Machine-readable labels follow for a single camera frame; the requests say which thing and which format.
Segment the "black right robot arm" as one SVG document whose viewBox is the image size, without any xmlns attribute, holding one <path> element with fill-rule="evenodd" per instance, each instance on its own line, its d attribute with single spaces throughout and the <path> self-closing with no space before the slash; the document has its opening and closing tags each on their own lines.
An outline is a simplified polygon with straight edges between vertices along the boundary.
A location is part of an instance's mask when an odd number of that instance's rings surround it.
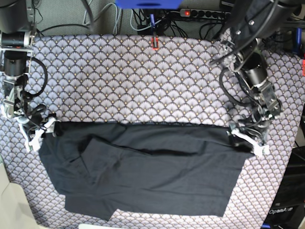
<svg viewBox="0 0 305 229">
<path fill-rule="evenodd" d="M 30 0 L 0 2 L 0 72 L 4 76 L 0 110 L 5 118 L 18 122 L 28 152 L 39 150 L 39 139 L 53 133 L 57 122 L 55 114 L 42 117 L 47 109 L 45 105 L 30 106 L 30 102 L 43 93 L 48 81 L 46 66 L 33 56 L 36 31 L 34 6 Z M 44 74 L 43 85 L 34 94 L 25 89 L 32 62 L 37 63 Z"/>
</svg>

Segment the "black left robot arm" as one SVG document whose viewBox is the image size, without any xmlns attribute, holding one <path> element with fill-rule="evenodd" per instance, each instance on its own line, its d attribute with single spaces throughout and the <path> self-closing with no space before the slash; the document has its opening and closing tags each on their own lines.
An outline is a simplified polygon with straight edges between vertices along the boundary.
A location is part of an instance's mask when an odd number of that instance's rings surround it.
<svg viewBox="0 0 305 229">
<path fill-rule="evenodd" d="M 267 64 L 258 46 L 302 4 L 303 0 L 236 0 L 221 31 L 221 57 L 210 61 L 210 65 L 224 64 L 219 84 L 229 100 L 252 111 L 248 117 L 229 125 L 232 145 L 249 143 L 256 156 L 270 153 L 269 126 L 283 110 L 274 85 L 268 80 Z M 225 88 L 224 75 L 228 72 L 235 74 L 249 99 L 247 102 L 236 100 Z"/>
</svg>

